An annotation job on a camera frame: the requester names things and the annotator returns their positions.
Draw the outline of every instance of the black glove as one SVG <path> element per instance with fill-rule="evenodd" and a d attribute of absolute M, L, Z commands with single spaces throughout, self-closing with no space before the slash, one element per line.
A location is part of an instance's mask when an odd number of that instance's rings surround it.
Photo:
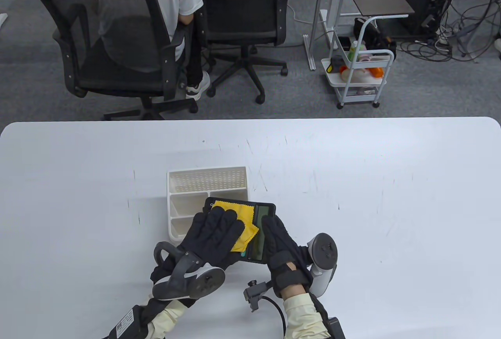
<path fill-rule="evenodd" d="M 290 237 L 278 216 L 263 217 L 262 228 L 275 294 L 280 297 L 280 291 L 294 284 L 302 284 L 308 291 L 313 282 L 313 276 L 308 270 L 308 264 L 311 264 L 308 252 Z M 287 266 L 288 262 L 292 262 L 297 270 L 291 270 Z"/>
<path fill-rule="evenodd" d="M 209 213 L 199 212 L 195 215 L 193 224 L 178 248 L 183 252 L 195 253 L 202 259 L 201 266 L 209 263 L 225 270 L 240 259 L 240 253 L 231 252 L 231 248 L 244 228 L 245 224 L 237 219 L 234 210 L 225 211 L 221 207 L 214 207 Z M 175 266 L 175 258 L 168 256 L 161 266 L 153 270 L 150 279 L 156 283 L 171 275 Z M 179 301 L 187 307 L 195 303 L 195 300 L 190 298 L 183 298 Z"/>

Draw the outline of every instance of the beige sleeve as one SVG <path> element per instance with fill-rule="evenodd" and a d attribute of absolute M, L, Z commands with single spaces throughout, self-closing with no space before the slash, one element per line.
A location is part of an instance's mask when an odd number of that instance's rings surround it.
<path fill-rule="evenodd" d="M 178 300 L 173 300 L 163 311 L 148 323 L 148 335 L 145 339 L 163 339 L 165 333 L 171 331 L 179 317 L 188 310 Z"/>
<path fill-rule="evenodd" d="M 299 294 L 283 302 L 287 314 L 285 339 L 327 339 L 331 337 L 309 294 Z"/>

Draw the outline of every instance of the white basket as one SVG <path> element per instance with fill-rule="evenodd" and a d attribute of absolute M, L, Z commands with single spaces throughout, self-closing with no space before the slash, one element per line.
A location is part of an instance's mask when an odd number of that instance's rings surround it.
<path fill-rule="evenodd" d="M 245 167 L 191 169 L 167 173 L 169 237 L 179 244 L 208 197 L 249 200 Z"/>

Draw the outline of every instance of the label sticker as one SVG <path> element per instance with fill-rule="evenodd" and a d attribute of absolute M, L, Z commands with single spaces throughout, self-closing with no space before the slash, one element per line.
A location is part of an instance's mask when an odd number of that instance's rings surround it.
<path fill-rule="evenodd" d="M 117 339 L 122 335 L 125 330 L 127 330 L 127 327 L 132 325 L 134 322 L 134 312 L 132 312 L 132 309 L 129 310 L 129 312 L 123 317 L 120 322 L 118 322 L 118 325 L 116 326 L 116 331 L 117 331 Z"/>

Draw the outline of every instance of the black bag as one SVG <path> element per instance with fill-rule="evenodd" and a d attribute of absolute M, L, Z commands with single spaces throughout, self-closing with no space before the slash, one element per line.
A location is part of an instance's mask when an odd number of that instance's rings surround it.
<path fill-rule="evenodd" d="M 363 18 L 355 19 L 353 34 L 357 39 L 360 36 L 360 31 L 364 23 L 365 19 Z M 374 27 L 373 24 L 370 23 L 365 28 L 363 41 L 365 42 L 367 49 L 389 49 L 393 52 L 395 60 L 397 59 L 397 43 L 394 40 L 391 40 L 390 37 L 384 35 L 381 31 Z"/>

